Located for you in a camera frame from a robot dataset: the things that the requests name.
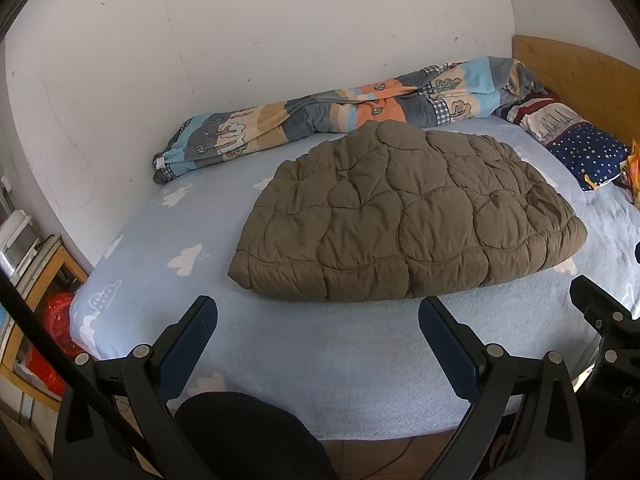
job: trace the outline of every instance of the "mattress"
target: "mattress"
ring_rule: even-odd
[[[586,225],[586,243],[556,267],[441,297],[482,341],[534,358],[554,349],[576,376],[590,364],[599,338],[572,306],[570,282],[585,274],[638,316],[640,211],[613,185],[581,191],[519,126],[489,117],[438,129],[508,143]],[[74,298],[73,338],[97,358],[125,356],[155,341],[206,294],[216,300],[218,326],[170,408],[200,392],[232,390],[295,414],[318,438],[375,440],[455,427],[468,403],[455,396],[422,337],[420,300],[277,301],[226,275],[247,215],[278,165],[337,137],[317,134],[194,171],[159,189]]]

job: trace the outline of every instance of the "black pole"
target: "black pole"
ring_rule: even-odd
[[[148,442],[133,429],[106,397],[76,370],[75,365],[44,329],[2,270],[0,270],[0,303],[66,384],[81,394],[89,406],[153,465],[156,461],[153,459]]]

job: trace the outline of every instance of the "person's leg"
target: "person's leg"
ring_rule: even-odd
[[[254,397],[199,394],[175,420],[219,480],[338,480],[322,444],[295,416]]]

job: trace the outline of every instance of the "multicolored patchwork blanket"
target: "multicolored patchwork blanket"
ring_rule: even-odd
[[[477,57],[432,65],[358,88],[286,102],[194,116],[153,158],[154,181],[165,184],[197,168],[274,148],[318,132],[349,133],[366,121],[431,128],[489,116],[532,91],[543,91],[515,59]]]

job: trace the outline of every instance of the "wooden frame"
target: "wooden frame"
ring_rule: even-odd
[[[563,41],[513,37],[513,57],[587,121],[625,144],[640,142],[640,70]]]
[[[57,240],[57,248],[51,255],[50,259],[45,264],[42,272],[39,273],[37,279],[31,285],[25,302],[31,310],[35,310],[42,298],[44,297],[49,285],[55,278],[58,271],[65,266],[76,279],[84,283],[87,280],[87,275],[78,265],[78,263],[71,257],[66,251],[64,246]],[[22,390],[25,394],[32,399],[43,403],[48,408],[58,411],[60,410],[60,401],[55,397],[51,397],[47,392],[43,392],[37,389],[33,384],[23,379],[20,375],[14,372],[15,358],[18,355],[18,350],[22,343],[24,334],[20,327],[16,324],[11,329],[9,340],[2,354],[2,362],[0,364],[0,374],[7,378],[18,389]]]

